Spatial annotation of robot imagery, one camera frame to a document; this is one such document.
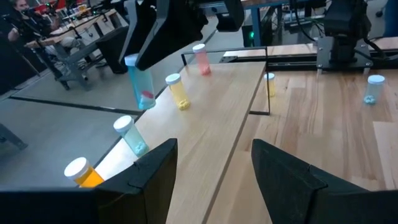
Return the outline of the person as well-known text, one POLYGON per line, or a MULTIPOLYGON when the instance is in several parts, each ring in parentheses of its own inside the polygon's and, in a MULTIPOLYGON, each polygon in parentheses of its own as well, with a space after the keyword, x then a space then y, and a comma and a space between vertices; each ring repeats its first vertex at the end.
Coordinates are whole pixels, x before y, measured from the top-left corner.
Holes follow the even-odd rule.
POLYGON ((60 27, 60 19, 55 16, 52 22, 30 8, 26 0, 7 0, 12 6, 12 13, 1 16, 1 19, 12 28, 7 34, 10 42, 20 37, 24 42, 30 42, 38 36, 51 36, 60 27))

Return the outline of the blue metal table leg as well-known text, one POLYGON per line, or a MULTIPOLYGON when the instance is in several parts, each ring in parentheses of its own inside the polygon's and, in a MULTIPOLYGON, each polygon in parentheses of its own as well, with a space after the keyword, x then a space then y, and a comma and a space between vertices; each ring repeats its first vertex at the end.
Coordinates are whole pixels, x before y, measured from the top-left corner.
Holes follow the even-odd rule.
POLYGON ((258 7, 253 7, 251 9, 251 17, 254 46, 259 47, 261 46, 261 19, 258 7))

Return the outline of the pink medicine bottle white cap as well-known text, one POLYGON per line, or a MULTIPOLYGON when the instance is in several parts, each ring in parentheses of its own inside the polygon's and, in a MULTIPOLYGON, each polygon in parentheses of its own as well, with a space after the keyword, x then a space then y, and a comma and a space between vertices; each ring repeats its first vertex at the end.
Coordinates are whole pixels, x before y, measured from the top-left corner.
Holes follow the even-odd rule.
POLYGON ((202 75, 209 75, 211 73, 210 64, 207 57, 207 52, 205 49, 205 44, 197 44, 192 47, 193 53, 195 55, 198 68, 202 75))

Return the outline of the grey metal stand leg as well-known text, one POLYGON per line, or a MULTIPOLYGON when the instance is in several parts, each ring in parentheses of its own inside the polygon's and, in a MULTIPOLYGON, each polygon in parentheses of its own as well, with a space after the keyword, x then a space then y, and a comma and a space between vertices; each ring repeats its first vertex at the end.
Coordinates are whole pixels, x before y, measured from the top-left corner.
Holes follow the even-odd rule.
POLYGON ((0 123, 0 139, 11 142, 20 150, 23 150, 28 146, 22 139, 20 139, 2 123, 0 123))

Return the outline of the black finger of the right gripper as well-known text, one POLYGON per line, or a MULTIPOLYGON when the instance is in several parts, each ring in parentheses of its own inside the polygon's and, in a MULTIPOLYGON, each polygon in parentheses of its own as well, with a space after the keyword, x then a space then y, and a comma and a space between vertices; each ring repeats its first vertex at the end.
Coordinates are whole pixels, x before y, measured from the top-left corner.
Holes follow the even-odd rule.
POLYGON ((139 54, 156 20, 156 0, 125 0, 128 31, 119 61, 128 55, 139 54))
POLYGON ((136 67, 147 70, 175 52, 172 45, 171 20, 168 18, 172 0, 144 0, 137 6, 136 67))

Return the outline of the black table edge frame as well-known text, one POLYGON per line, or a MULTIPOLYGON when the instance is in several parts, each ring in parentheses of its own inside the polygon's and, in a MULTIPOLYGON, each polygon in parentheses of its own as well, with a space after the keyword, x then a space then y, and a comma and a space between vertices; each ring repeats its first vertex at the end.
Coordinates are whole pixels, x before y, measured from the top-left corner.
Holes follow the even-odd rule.
POLYGON ((372 62, 361 55, 357 56, 358 61, 354 65, 329 65, 328 59, 317 59, 317 53, 297 55, 268 55, 267 48, 260 48, 266 51, 265 56, 257 57, 222 57, 221 63, 233 62, 266 62, 270 71, 315 71, 321 72, 359 72, 367 69, 398 69, 398 59, 390 62, 372 62))

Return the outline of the black box cabinet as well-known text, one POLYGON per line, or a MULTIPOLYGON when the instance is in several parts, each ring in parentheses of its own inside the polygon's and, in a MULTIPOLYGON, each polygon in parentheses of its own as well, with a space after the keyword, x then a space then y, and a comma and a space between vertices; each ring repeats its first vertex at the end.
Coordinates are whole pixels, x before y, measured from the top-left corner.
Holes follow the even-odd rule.
POLYGON ((120 27, 105 34, 96 41, 96 45, 102 56, 115 74, 127 72, 127 66, 124 62, 121 63, 119 61, 127 32, 128 27, 120 27))

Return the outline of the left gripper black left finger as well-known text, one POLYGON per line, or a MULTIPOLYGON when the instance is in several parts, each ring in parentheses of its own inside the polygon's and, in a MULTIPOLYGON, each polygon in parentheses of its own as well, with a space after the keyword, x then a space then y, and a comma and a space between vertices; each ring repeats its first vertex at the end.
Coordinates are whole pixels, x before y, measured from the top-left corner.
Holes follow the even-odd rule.
POLYGON ((170 138, 95 188, 94 224, 165 224, 174 191, 178 141, 170 138))

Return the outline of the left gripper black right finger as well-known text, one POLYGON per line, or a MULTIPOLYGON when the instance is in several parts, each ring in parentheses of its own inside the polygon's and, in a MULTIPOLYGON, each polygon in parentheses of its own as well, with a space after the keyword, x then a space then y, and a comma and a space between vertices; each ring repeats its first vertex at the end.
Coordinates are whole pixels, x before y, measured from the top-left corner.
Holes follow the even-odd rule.
POLYGON ((363 189, 261 139, 252 164, 273 224, 363 224, 363 189))

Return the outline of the teal medicine bottle white cap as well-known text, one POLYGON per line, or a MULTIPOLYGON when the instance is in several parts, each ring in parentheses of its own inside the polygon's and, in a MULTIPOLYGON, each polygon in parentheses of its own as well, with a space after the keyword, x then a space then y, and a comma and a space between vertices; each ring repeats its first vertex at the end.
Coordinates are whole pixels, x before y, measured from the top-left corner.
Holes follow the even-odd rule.
POLYGON ((125 115, 118 118, 113 128, 125 140, 137 157, 142 157, 149 151, 149 147, 134 124, 131 116, 125 115))
POLYGON ((377 103, 385 82, 385 77, 382 75, 368 76, 368 85, 364 94, 363 102, 368 105, 377 103))
POLYGON ((124 62, 132 81, 137 106, 140 110, 148 110, 156 104, 152 74, 149 69, 139 70, 136 67, 137 58, 138 54, 131 54, 125 56, 124 62))

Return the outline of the yellow medicine bottle white cap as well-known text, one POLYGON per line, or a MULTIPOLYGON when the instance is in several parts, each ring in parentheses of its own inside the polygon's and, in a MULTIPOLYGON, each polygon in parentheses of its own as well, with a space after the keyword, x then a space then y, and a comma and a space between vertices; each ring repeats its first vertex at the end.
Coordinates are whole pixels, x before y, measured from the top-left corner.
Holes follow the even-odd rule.
POLYGON ((168 84, 172 96, 179 110, 183 111, 190 107, 190 100, 184 89, 182 78, 179 73, 173 73, 165 78, 166 84, 168 84))
POLYGON ((270 97, 275 95, 275 74, 265 73, 264 74, 266 92, 270 97))

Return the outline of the neighbouring wooden table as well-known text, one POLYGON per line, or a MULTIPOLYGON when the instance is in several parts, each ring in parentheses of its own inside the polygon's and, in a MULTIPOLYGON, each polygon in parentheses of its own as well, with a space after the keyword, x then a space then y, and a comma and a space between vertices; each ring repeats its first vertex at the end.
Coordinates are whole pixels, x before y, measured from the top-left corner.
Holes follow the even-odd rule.
MULTIPOLYGON (((398 49, 398 37, 386 37, 374 40, 374 43, 382 50, 398 49)), ((317 45, 313 44, 295 44, 295 45, 276 45, 267 48, 268 55, 297 55, 313 54, 317 52, 317 45)), ((265 56, 264 49, 227 51, 224 57, 257 57, 265 56)))

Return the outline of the wooden shelf black metal frame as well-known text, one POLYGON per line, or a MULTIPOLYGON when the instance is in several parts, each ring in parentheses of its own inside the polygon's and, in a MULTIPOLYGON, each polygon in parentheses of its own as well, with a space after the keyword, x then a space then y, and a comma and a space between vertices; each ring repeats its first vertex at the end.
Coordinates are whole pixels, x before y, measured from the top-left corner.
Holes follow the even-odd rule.
POLYGON ((182 82, 191 105, 179 110, 169 88, 136 126, 153 149, 178 140, 177 175, 166 224, 202 224, 208 218, 249 110, 265 62, 217 63, 202 75, 184 66, 182 82))

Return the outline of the wooden desk metal legs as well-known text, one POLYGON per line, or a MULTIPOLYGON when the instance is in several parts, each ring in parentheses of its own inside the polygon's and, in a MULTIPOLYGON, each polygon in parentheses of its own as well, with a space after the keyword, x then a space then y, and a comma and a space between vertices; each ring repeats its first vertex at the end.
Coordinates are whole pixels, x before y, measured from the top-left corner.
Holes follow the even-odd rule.
POLYGON ((102 30, 98 27, 98 22, 110 21, 113 25, 113 29, 119 29, 122 27, 121 20, 119 19, 118 13, 115 9, 111 9, 106 11, 105 13, 97 14, 96 16, 90 16, 86 19, 82 19, 81 21, 73 22, 69 25, 65 25, 59 28, 58 31, 53 31, 52 36, 46 39, 37 39, 31 42, 28 42, 25 46, 30 49, 45 49, 46 46, 54 46, 56 53, 58 53, 57 58, 69 69, 70 73, 67 75, 63 75, 60 78, 56 78, 56 81, 59 82, 70 82, 76 81, 78 82, 85 90, 89 90, 88 83, 83 78, 83 75, 94 65, 100 62, 104 57, 99 55, 95 60, 90 62, 83 70, 79 69, 78 62, 83 60, 85 57, 90 56, 94 51, 98 50, 98 46, 96 45, 97 41, 102 40, 104 34, 102 30), (75 34, 75 37, 83 32, 85 29, 89 29, 91 26, 94 26, 99 39, 94 40, 89 45, 83 44, 84 48, 73 53, 67 53, 65 49, 61 45, 61 41, 72 34, 75 34))

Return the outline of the orange medicine bottle white cap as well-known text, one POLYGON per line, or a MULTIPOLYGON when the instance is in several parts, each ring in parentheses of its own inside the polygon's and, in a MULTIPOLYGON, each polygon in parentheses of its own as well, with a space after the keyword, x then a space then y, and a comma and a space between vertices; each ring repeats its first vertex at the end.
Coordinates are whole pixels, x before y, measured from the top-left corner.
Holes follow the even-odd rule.
POLYGON ((64 175, 84 188, 96 187, 104 182, 102 176, 95 171, 85 157, 79 157, 71 161, 64 169, 64 175))

